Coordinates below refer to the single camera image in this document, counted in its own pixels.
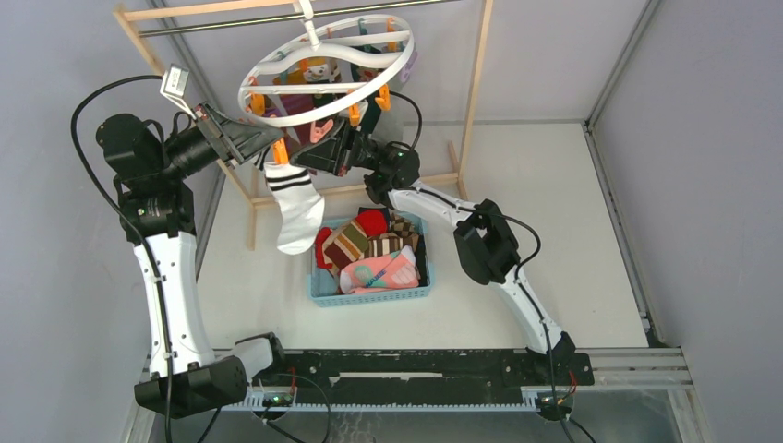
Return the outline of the white black striped sock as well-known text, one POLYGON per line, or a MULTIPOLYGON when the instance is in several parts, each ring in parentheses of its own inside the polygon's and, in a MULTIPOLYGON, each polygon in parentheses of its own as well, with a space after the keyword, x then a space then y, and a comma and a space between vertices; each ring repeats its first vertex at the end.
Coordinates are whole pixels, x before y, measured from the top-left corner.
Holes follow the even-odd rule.
POLYGON ((265 162, 263 172, 282 215, 278 250, 290 256, 308 251, 315 243, 325 210, 324 198, 313 186, 309 170, 265 162))

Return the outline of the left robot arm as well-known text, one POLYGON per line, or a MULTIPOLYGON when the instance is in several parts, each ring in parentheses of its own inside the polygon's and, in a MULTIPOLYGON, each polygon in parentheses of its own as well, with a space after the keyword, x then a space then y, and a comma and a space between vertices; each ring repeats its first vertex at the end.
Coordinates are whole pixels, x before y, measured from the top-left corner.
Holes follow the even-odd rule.
POLYGON ((96 131, 115 173, 120 223, 144 279, 151 324, 149 377, 134 388, 135 401, 173 419, 239 403, 255 375, 275 385, 289 370, 268 333, 239 342, 224 357, 214 353, 199 306, 194 198, 186 184, 216 162, 253 158, 283 133, 208 104, 193 116, 191 127, 168 138, 133 114, 113 115, 96 131))

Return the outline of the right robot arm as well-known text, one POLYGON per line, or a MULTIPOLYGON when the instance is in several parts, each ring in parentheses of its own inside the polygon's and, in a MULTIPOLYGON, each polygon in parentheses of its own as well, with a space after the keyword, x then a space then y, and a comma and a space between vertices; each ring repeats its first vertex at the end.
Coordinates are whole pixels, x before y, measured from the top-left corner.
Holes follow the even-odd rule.
POLYGON ((381 142, 347 123, 317 142, 290 150, 288 158, 296 166, 330 174, 365 169, 364 186, 374 203, 450 230, 464 273, 480 285, 497 288, 522 326, 526 350, 537 354, 537 378, 556 384, 569 374, 568 356, 576 346, 536 297, 524 274, 529 260, 521 257, 512 232, 517 220, 503 214, 494 201, 473 203, 425 185, 415 143, 381 142))

